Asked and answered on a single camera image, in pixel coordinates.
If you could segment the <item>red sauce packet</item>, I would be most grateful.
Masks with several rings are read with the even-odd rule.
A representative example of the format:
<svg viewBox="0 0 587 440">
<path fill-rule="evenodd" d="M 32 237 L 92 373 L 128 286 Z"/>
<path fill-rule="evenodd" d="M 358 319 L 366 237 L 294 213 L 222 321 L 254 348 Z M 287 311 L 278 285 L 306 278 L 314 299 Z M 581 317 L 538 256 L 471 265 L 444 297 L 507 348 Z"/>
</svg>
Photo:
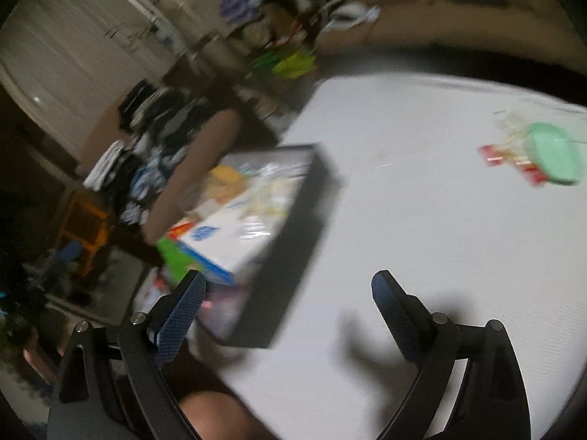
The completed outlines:
<svg viewBox="0 0 587 440">
<path fill-rule="evenodd" d="M 549 179 L 548 176 L 532 163 L 527 155 L 519 155 L 513 150 L 500 145 L 484 145 L 478 148 L 478 154 L 489 167 L 509 165 L 516 169 L 532 186 L 542 186 Z"/>
</svg>

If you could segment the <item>pile of clothes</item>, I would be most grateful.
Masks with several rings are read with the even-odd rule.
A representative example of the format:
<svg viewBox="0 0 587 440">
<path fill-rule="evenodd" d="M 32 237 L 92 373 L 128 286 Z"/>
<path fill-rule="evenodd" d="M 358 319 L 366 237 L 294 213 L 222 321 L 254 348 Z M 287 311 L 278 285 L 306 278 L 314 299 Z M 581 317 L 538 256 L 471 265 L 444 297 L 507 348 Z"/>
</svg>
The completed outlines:
<svg viewBox="0 0 587 440">
<path fill-rule="evenodd" d="M 186 89 L 142 80 L 116 111 L 121 134 L 91 165 L 84 187 L 103 194 L 119 221 L 142 226 L 212 109 Z"/>
</svg>

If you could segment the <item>green plastic dish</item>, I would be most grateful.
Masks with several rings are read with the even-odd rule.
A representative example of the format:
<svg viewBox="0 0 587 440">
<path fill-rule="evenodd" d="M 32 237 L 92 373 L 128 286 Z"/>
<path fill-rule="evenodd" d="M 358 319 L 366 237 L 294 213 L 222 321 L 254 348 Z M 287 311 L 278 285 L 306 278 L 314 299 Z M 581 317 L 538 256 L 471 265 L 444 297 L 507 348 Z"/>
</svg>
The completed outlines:
<svg viewBox="0 0 587 440">
<path fill-rule="evenodd" d="M 577 144 L 561 127 L 534 122 L 524 129 L 523 147 L 529 161 L 524 175 L 534 186 L 577 185 L 584 163 Z"/>
</svg>

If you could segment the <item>clear cutlery packet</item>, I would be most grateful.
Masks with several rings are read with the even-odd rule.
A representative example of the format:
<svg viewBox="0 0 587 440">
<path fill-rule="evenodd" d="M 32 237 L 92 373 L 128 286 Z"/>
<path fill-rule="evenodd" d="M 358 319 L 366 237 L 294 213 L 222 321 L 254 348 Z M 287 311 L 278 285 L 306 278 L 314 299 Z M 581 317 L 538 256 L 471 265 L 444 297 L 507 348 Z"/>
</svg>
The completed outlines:
<svg viewBox="0 0 587 440">
<path fill-rule="evenodd" d="M 501 110 L 493 114 L 496 127 L 503 132 L 503 141 L 497 148 L 504 156 L 525 157 L 527 151 L 525 141 L 528 132 L 528 121 L 515 110 Z"/>
</svg>

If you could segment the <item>green yellow bag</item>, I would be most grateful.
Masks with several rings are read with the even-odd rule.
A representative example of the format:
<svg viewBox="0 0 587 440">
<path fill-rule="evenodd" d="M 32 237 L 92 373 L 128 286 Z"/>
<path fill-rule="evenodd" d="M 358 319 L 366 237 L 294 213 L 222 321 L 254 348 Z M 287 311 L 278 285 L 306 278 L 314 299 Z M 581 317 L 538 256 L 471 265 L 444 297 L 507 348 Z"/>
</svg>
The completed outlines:
<svg viewBox="0 0 587 440">
<path fill-rule="evenodd" d="M 304 51 L 291 54 L 267 52 L 252 61 L 260 74 L 267 74 L 282 80 L 296 80 L 317 68 L 316 57 Z"/>
</svg>

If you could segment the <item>white clothes rack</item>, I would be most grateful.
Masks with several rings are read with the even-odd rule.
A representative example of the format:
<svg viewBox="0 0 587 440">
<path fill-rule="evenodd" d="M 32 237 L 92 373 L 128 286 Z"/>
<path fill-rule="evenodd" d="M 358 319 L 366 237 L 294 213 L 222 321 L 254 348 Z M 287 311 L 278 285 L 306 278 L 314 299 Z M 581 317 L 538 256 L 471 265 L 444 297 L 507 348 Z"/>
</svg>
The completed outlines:
<svg viewBox="0 0 587 440">
<path fill-rule="evenodd" d="M 149 31 L 176 56 L 221 39 L 220 33 L 185 0 L 125 0 L 148 22 Z"/>
</svg>

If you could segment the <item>brown sofa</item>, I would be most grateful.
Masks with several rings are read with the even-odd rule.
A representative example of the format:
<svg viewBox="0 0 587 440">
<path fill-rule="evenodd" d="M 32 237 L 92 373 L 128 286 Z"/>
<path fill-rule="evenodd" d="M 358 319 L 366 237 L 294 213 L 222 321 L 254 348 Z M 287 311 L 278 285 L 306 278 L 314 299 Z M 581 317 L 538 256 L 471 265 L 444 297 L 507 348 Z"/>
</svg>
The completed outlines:
<svg viewBox="0 0 587 440">
<path fill-rule="evenodd" d="M 448 0 L 347 1 L 378 7 L 378 18 L 322 33 L 316 41 L 320 53 L 442 46 L 503 53 L 580 74 L 586 70 L 586 44 L 557 0 L 508 0 L 506 8 Z"/>
</svg>

